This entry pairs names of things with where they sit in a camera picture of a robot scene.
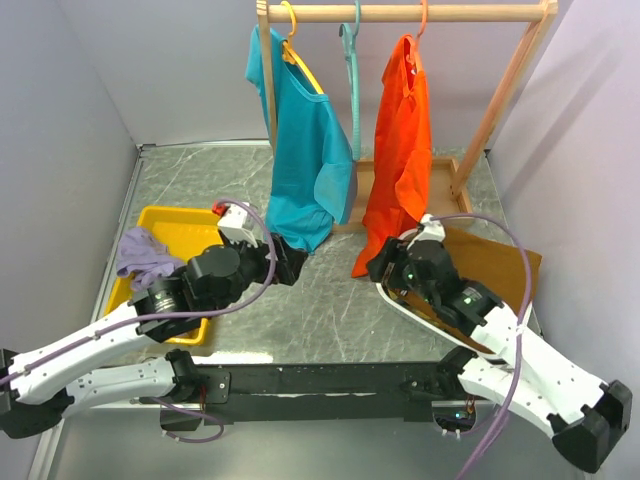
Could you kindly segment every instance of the marble tabletop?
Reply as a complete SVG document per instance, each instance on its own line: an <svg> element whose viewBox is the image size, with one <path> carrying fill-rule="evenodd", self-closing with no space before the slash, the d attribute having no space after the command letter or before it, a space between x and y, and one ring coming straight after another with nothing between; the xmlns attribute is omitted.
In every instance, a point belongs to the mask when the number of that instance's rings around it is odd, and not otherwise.
<svg viewBox="0 0 640 480"><path fill-rule="evenodd" d="M135 226L147 205L210 208L221 196L249 201L261 214L266 211L273 163L269 146L153 147L143 149L141 161L126 228ZM475 212L504 220L486 158L478 162L468 189ZM484 221L474 222L468 230L509 243L500 229ZM396 313L368 280L351 278L353 262L365 243L362 233L330 236L309 257L296 285L272 286L253 305L213 319L205 345L190 351L212 355L214 363L442 359L452 343ZM535 318L530 326L537 329ZM172 348L175 345L150 347L118 363L138 362Z"/></svg>

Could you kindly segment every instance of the blue shirt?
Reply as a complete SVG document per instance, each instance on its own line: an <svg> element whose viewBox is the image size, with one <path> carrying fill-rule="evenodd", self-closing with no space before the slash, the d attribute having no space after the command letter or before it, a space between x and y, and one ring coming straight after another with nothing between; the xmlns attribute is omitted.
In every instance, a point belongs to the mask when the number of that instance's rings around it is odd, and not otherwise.
<svg viewBox="0 0 640 480"><path fill-rule="evenodd" d="M266 224L294 248L313 252L346 223L357 191L351 148L327 95L282 59L284 38L271 30L278 136ZM258 89L269 129L258 27L251 35L246 78Z"/></svg>

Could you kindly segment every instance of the clothes hanger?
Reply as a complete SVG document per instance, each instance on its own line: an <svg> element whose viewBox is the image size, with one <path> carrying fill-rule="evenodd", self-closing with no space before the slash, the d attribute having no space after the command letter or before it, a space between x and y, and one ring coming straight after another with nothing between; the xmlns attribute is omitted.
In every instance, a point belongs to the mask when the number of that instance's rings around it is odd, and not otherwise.
<svg viewBox="0 0 640 480"><path fill-rule="evenodd" d="M411 47L411 50L409 50L409 55L407 55L407 62L415 67L415 72L413 73L422 71L422 60L420 59L420 37L427 26L427 0L420 0L420 2L422 3L422 23L420 24L420 31L418 32L418 35L416 35L415 42Z"/></svg>
<svg viewBox="0 0 640 480"><path fill-rule="evenodd" d="M344 48L344 58L347 61L347 73L349 74L349 85L351 86L351 115L353 117L353 145L352 153L354 160L360 160L360 73L358 70L358 55L356 53L356 37L360 31L360 0L355 0L356 4L356 25L351 32L348 23L340 25L338 34L342 37L342 47Z"/></svg>
<svg viewBox="0 0 640 480"><path fill-rule="evenodd" d="M293 7L287 1L283 1L282 3L280 3L280 5L283 5L287 8L287 10L289 11L289 16L291 17L291 32L289 32L289 35L287 35L287 39L282 42L282 58L285 62L300 67L300 70L302 70L304 76L307 77L307 80L309 80L316 93L323 94L324 91L322 90L322 87L320 87L320 84L318 83L316 78L313 76L313 73L311 73L309 67L307 67L307 65L302 61L300 56L293 49L293 36L298 30L298 22L296 20L296 15L293 12Z"/></svg>

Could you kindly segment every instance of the red object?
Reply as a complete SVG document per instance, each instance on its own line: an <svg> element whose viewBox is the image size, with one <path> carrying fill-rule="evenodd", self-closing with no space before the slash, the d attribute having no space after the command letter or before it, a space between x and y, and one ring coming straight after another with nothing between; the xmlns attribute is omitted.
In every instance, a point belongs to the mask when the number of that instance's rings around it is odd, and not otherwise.
<svg viewBox="0 0 640 480"><path fill-rule="evenodd" d="M219 217L222 217L227 212L227 210L229 210L229 205L214 203L213 207L211 207L211 211Z"/></svg>
<svg viewBox="0 0 640 480"><path fill-rule="evenodd" d="M414 52L414 63L407 60ZM351 275L367 274L387 237L415 228L427 209L431 175L431 121L427 76L411 35L404 35L382 76L376 123L373 188L362 224L367 245Z"/></svg>

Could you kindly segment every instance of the wooden clothes rack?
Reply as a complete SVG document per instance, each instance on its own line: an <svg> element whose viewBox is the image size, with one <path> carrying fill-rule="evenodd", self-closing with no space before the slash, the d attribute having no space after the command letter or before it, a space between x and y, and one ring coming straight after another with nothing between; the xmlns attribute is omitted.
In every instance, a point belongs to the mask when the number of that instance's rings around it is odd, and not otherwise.
<svg viewBox="0 0 640 480"><path fill-rule="evenodd" d="M264 85L271 146L276 149L278 121L276 115L273 63L271 58L271 23L289 23L286 7L269 5L268 0L257 0L260 48L264 70ZM354 22L354 5L294 5L298 23ZM420 22L422 6L416 5L362 5L360 23ZM474 165L498 125L524 72L531 63L542 39L558 12L557 0L540 0L533 5L429 5L427 21L435 22L527 22L525 31L511 57L507 69L496 88L489 106L467 147L462 163L454 157L434 157L430 179L430 213L443 215L471 212L466 183ZM362 217L373 185L373 160L361 159L357 164L358 196L349 223L336 226L334 231L362 229Z"/></svg>

